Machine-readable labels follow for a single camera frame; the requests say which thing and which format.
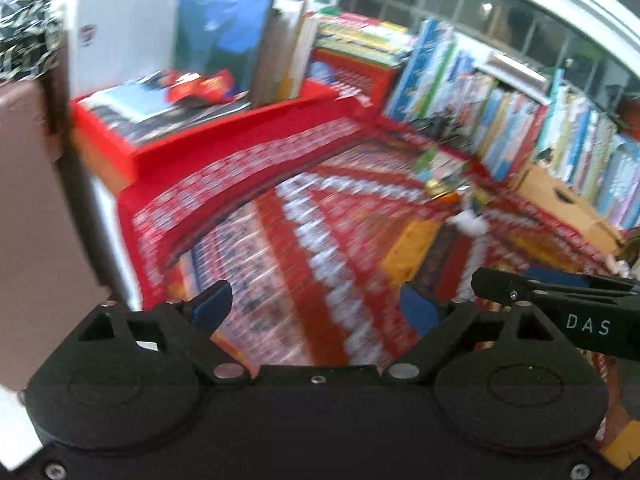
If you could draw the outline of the row of upright books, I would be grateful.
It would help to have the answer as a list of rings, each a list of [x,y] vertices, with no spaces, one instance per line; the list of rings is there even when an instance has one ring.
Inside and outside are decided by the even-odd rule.
[[[453,138],[498,182],[515,178],[550,102],[536,74],[503,53],[425,20],[384,110],[433,139]]]

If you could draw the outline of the left row of books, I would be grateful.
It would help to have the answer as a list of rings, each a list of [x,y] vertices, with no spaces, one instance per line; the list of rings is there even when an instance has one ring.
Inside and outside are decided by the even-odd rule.
[[[253,108],[299,97],[319,23],[303,1],[274,0],[248,92]]]

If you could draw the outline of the stack of flat books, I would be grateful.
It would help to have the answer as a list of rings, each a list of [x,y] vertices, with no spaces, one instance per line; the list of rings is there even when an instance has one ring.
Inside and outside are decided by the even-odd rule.
[[[405,27],[359,14],[322,9],[314,45],[357,60],[397,68],[410,55],[414,37]]]

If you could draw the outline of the white crumpled tissue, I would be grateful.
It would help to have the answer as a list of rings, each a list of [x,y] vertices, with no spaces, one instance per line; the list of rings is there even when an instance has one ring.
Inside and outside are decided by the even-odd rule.
[[[478,216],[473,209],[463,209],[449,217],[446,223],[468,237],[485,236],[489,230],[489,223],[482,216]]]

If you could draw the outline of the wooden drawer box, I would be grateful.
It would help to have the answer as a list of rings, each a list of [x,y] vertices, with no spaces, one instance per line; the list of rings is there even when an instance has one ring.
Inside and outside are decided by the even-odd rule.
[[[528,162],[515,181],[514,191],[572,228],[602,254],[617,254],[622,248],[620,232],[546,168]]]

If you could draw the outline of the pink ribbed suitcase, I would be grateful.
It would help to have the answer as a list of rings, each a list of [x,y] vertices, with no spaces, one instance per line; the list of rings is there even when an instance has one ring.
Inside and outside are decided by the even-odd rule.
[[[44,142],[35,81],[1,87],[1,385],[18,391],[106,296]]]

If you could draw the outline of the patterned red tablecloth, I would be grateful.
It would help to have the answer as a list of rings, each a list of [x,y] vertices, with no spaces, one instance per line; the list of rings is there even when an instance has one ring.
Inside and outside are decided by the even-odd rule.
[[[165,152],[117,200],[142,307],[228,281],[213,340],[249,370],[392,362],[418,340],[400,313],[407,282],[445,301],[471,297],[482,266],[605,272],[576,231],[476,162],[366,124],[351,99]],[[489,223],[485,236],[446,223],[463,209]]]

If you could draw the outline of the flat magazine stack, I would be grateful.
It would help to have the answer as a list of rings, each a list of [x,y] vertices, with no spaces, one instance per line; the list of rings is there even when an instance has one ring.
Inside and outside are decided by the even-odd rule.
[[[169,73],[162,70],[94,92],[79,105],[136,148],[250,108],[244,94],[220,104],[206,104],[198,96],[171,103],[169,88]]]

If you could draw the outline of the red snack packet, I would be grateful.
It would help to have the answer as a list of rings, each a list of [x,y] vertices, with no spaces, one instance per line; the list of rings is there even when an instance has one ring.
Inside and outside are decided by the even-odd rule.
[[[178,103],[185,99],[196,99],[208,105],[231,102],[234,99],[234,79],[224,68],[212,76],[199,73],[170,72],[165,81],[167,99],[171,103]]]

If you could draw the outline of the red plastic crate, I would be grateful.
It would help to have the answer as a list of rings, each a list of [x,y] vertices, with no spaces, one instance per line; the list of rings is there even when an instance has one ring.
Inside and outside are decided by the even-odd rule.
[[[359,90],[377,110],[382,110],[386,105],[398,76],[397,68],[331,50],[314,48],[311,58],[314,62],[329,66],[332,84]]]

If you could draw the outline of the large blue book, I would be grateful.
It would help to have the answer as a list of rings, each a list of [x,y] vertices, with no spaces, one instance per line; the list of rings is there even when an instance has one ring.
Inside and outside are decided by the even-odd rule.
[[[247,91],[273,1],[176,0],[171,68],[201,76],[228,70],[233,91]]]

